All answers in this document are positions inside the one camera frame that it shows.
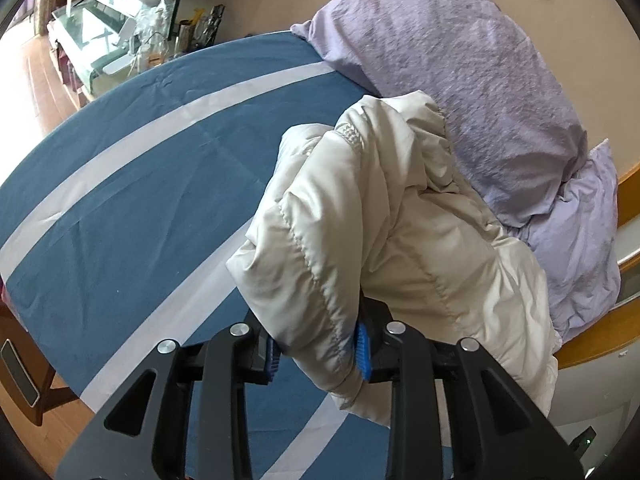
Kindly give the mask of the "cream puffer jacket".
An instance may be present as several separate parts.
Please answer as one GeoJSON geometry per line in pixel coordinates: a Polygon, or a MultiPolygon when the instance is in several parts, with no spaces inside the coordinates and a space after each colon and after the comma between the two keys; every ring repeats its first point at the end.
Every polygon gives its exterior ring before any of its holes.
{"type": "Polygon", "coordinates": [[[543,412],[558,378],[547,280],[454,166],[421,91],[365,96],[289,128],[228,271],[258,321],[336,406],[387,425],[390,388],[355,363],[361,297],[428,338],[477,339],[543,412]]]}

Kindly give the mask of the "dark device with green light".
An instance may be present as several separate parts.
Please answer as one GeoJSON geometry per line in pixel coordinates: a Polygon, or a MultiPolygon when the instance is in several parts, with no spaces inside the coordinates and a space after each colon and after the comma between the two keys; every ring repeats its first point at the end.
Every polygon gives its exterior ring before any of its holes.
{"type": "Polygon", "coordinates": [[[581,460],[582,456],[585,455],[585,452],[588,451],[593,440],[597,437],[596,430],[594,430],[593,426],[588,426],[584,431],[574,437],[573,440],[570,441],[568,447],[574,454],[574,456],[581,460]]]}

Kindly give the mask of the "lilac pillow near wall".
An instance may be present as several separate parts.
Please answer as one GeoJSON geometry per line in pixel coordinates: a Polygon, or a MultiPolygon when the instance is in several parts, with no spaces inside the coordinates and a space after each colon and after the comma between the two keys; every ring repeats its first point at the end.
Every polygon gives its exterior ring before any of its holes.
{"type": "Polygon", "coordinates": [[[376,96],[444,115],[462,176],[506,226],[566,220],[585,129],[533,41],[491,0],[331,0],[292,26],[376,96]]]}

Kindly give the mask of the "lilac pillow near wardrobe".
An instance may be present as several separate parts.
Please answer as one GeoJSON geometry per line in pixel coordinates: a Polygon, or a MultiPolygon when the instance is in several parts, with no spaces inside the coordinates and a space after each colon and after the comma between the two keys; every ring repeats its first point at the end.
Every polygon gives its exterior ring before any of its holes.
{"type": "Polygon", "coordinates": [[[617,171],[610,142],[604,140],[561,185],[548,214],[538,214],[515,232],[546,272],[551,319],[564,342],[615,306],[617,221],[617,171]]]}

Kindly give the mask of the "blue white-striped bed sheet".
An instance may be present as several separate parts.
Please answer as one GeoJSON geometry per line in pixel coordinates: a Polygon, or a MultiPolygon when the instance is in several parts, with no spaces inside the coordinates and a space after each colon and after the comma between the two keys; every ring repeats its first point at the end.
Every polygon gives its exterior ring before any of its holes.
{"type": "MultiPolygon", "coordinates": [[[[288,128],[333,125],[364,95],[288,32],[201,50],[73,115],[2,184],[1,278],[16,317],[96,414],[164,339],[244,320],[226,263],[288,128]]],[[[192,393],[185,478],[198,471],[192,393]]],[[[277,350],[245,387],[249,479],[382,479],[390,433],[340,411],[277,350]]]]}

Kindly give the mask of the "glass-top side table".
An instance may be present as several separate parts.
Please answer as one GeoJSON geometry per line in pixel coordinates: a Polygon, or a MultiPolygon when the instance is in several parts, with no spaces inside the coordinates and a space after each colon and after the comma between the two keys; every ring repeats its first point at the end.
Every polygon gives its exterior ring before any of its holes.
{"type": "Polygon", "coordinates": [[[120,12],[100,0],[77,0],[52,13],[49,40],[64,84],[93,101],[169,60],[174,3],[120,12]]]}

